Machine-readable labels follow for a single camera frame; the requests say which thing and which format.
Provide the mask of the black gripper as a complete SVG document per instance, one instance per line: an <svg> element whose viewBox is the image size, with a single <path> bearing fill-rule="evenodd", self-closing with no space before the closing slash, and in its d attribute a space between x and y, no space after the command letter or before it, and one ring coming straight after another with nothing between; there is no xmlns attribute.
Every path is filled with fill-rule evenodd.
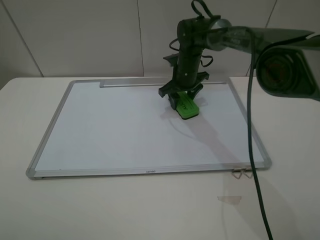
<svg viewBox="0 0 320 240"><path fill-rule="evenodd" d="M190 99L194 99L204 87L202 81L209 78L207 72L198 72L201 56L200 49L185 49L163 58L173 67L173 73L172 79L159 88L158 94L162 98L168 95L173 110L177 109L180 100L179 92L186 92Z"/></svg>

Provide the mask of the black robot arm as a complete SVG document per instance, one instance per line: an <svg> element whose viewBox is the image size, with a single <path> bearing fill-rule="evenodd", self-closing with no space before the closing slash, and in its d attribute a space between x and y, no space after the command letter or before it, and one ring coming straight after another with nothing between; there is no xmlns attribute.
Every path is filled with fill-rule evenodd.
<svg viewBox="0 0 320 240"><path fill-rule="evenodd" d="M158 91L172 108L178 93L193 99L202 90L207 72L200 72L203 51L226 48L251 55L251 67L260 87L282 98L320 99L320 38L311 31L232 26L218 15L182 20L177 26L179 49L166 57L173 67L171 81Z"/></svg>

